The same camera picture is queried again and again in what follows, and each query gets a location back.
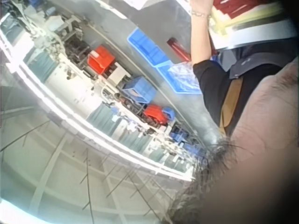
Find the gray surface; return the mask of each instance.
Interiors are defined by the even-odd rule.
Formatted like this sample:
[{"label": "gray surface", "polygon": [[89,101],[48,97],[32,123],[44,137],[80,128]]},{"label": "gray surface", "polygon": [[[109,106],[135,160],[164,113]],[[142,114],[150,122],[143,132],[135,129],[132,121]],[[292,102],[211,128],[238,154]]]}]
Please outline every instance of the gray surface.
[{"label": "gray surface", "polygon": [[[215,142],[215,140],[218,137],[218,130],[204,106],[203,97],[200,95],[176,94],[170,88],[167,82],[163,79],[163,77],[154,68],[152,68],[139,55],[139,53],[134,48],[132,48],[128,44],[127,37],[136,28],[136,25],[133,22],[131,22],[129,19],[123,20],[117,17],[116,15],[114,15],[113,13],[111,13],[110,11],[102,9],[99,6],[99,4],[94,0],[64,0],[64,1],[52,0],[52,1],[62,5],[63,7],[67,8],[68,10],[78,15],[81,16],[84,15],[86,18],[93,21],[95,23],[94,27],[102,34],[104,34],[104,36],[107,37],[110,41],[112,41],[118,48],[120,48],[121,51],[125,53],[125,55],[127,55],[139,68],[141,68],[141,70],[146,73],[149,79],[151,79],[153,83],[157,85],[160,92],[155,97],[153,103],[156,103],[161,106],[166,106],[166,105],[171,106],[170,102],[172,102],[172,104],[175,105],[177,110],[181,112],[181,114],[187,120],[187,122],[198,132],[198,136],[200,137],[202,142],[204,142],[204,144],[209,145]],[[127,8],[127,10],[135,11],[136,14],[138,15],[144,11],[144,13],[152,14],[151,18],[154,19],[156,7],[158,7],[158,5],[160,4],[164,4],[167,2],[169,1],[158,3],[156,5],[147,7],[141,11],[134,10],[128,5],[124,7],[124,9]],[[173,8],[173,10],[174,11],[171,10],[165,11],[164,14],[165,18],[168,19],[169,17],[171,18],[171,16],[173,16],[173,14],[176,13],[175,8]],[[139,18],[138,22],[142,24],[148,24],[153,28],[155,24],[155,22],[153,21],[149,21],[147,19],[143,20],[142,16]],[[165,28],[167,28],[166,19],[162,24]],[[153,32],[153,34],[156,36],[155,42],[157,44],[159,43],[156,39],[159,39],[160,42],[167,41],[166,39],[163,40],[164,38],[163,31],[157,30],[156,32]],[[85,30],[85,40],[89,44],[91,44],[93,48],[97,47],[101,43],[107,44],[105,39],[103,39],[99,34],[97,34],[95,31],[93,31],[90,28],[86,28]],[[140,75],[139,70],[134,65],[132,65],[132,63],[130,63],[126,57],[120,54],[112,46],[110,46],[109,48],[116,55],[117,60],[121,64],[125,65],[125,67],[128,68],[134,75]],[[169,100],[163,97],[161,92],[163,92]]]}]

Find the hair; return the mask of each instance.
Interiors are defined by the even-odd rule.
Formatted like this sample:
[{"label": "hair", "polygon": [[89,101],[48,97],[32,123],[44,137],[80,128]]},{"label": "hair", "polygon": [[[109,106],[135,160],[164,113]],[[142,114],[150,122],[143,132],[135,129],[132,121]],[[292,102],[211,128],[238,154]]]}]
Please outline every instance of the hair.
[{"label": "hair", "polygon": [[228,170],[228,163],[236,163],[234,147],[222,139],[206,155],[197,158],[194,179],[177,193],[168,208],[163,224],[199,224],[203,203],[213,184]]}]

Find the woman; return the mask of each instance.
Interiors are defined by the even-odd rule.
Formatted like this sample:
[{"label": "woman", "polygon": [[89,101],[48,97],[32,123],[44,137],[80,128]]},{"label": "woman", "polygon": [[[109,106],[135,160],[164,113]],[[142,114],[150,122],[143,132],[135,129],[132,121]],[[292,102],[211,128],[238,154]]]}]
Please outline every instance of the woman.
[{"label": "woman", "polygon": [[[213,1],[191,3],[194,73],[208,111],[220,122],[232,80],[208,60]],[[163,223],[299,223],[298,58],[283,69],[262,64],[238,78],[234,115],[224,127],[229,138],[207,149],[213,151],[208,166],[202,170],[198,164],[194,180],[178,193]]]}]

